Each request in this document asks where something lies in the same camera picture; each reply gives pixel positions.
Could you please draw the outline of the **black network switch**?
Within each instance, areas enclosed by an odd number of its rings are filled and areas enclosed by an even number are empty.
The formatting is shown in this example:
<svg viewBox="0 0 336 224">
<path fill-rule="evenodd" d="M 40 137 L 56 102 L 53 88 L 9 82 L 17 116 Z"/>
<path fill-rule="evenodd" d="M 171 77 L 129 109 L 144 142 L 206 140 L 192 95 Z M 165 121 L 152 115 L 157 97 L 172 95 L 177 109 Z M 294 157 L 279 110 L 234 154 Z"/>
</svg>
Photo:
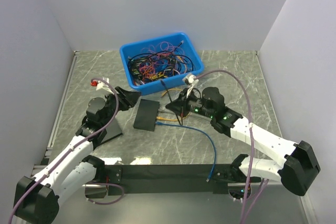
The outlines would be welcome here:
<svg viewBox="0 0 336 224">
<path fill-rule="evenodd" d="M 134 120 L 133 128 L 154 132 L 156 117 L 160 103 L 158 101 L 141 99 Z"/>
</svg>

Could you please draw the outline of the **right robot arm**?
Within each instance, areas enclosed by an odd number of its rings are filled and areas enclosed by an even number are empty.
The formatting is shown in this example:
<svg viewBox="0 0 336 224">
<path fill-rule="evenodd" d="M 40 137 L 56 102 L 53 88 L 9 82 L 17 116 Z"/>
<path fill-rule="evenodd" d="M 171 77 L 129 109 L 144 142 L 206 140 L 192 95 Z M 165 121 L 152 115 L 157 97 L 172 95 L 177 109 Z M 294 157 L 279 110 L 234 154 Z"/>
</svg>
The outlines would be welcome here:
<svg viewBox="0 0 336 224">
<path fill-rule="evenodd" d="M 178 115 L 196 113 L 207 117 L 218 133 L 253 146 L 268 156 L 268 159 L 260 159 L 239 155 L 231 168 L 231 176 L 238 182 L 248 176 L 270 179 L 281 182 L 291 193 L 304 196 L 321 171 L 309 143 L 286 140 L 250 123 L 226 106 L 224 96 L 216 87 L 205 88 L 200 97 L 185 88 L 165 107 Z"/>
</svg>

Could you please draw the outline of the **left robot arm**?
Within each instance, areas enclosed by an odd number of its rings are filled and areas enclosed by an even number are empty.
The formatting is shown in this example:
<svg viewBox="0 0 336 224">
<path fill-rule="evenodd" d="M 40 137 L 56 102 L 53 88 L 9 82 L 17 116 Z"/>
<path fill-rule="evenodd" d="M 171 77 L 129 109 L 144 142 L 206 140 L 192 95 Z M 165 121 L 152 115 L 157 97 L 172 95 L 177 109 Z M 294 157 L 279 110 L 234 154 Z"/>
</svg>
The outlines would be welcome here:
<svg viewBox="0 0 336 224">
<path fill-rule="evenodd" d="M 91 99 L 81 127 L 65 149 L 43 170 L 17 183 L 11 216 L 29 223 L 52 223 L 60 206 L 82 185 L 105 186 L 105 163 L 91 153 L 102 144 L 117 113 L 133 108 L 140 96 L 116 87 L 104 98 Z"/>
</svg>

